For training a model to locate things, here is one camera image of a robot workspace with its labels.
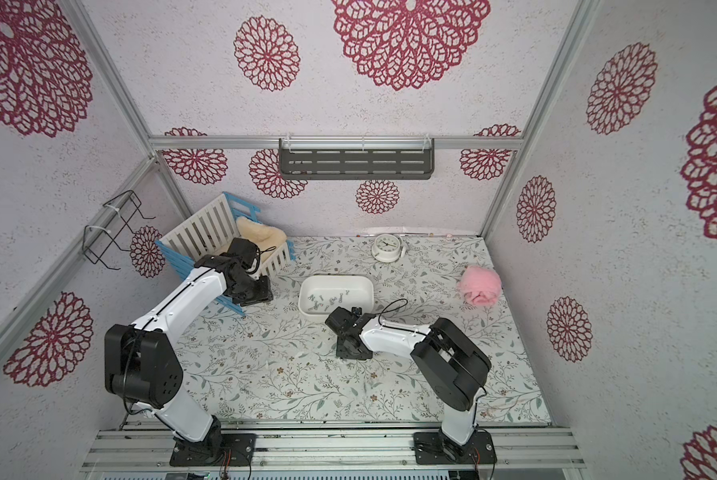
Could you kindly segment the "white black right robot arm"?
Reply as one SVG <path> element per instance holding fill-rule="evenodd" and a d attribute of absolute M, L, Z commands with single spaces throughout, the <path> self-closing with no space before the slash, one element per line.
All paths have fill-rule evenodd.
<path fill-rule="evenodd" d="M 336 308 L 324 322 L 336 334 L 336 356 L 370 360 L 377 353 L 410 358 L 444 403 L 440 436 L 450 449 L 473 443 L 480 392 L 486 391 L 492 362 L 447 318 L 428 325 L 406 325 L 384 313 Z"/>

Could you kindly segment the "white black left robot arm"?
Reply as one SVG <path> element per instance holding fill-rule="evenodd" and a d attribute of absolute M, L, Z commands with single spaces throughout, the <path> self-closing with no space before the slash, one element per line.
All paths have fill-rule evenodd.
<path fill-rule="evenodd" d="M 128 325 L 116 324 L 104 336 L 104 388 L 120 397 L 130 415 L 158 418 L 176 438 L 208 442 L 218 421 L 190 396 L 174 344 L 198 314 L 216 298 L 238 306 L 272 301 L 270 278 L 254 274 L 262 251 L 234 238 L 227 252 L 205 255 L 188 277 L 148 313 Z"/>

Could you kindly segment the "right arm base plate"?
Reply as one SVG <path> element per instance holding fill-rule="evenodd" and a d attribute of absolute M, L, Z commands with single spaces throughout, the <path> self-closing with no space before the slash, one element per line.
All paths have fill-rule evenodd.
<path fill-rule="evenodd" d="M 442 431 L 416 432 L 414 454 L 419 465 L 494 465 L 496 447 L 489 432 L 477 429 L 465 445 L 450 440 Z"/>

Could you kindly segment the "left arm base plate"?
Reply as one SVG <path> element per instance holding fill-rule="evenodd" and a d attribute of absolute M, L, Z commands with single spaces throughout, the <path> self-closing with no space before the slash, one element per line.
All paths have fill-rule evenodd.
<path fill-rule="evenodd" d="M 214 432 L 201 442 L 178 438 L 170 456 L 172 467 L 250 466 L 258 436 Z"/>

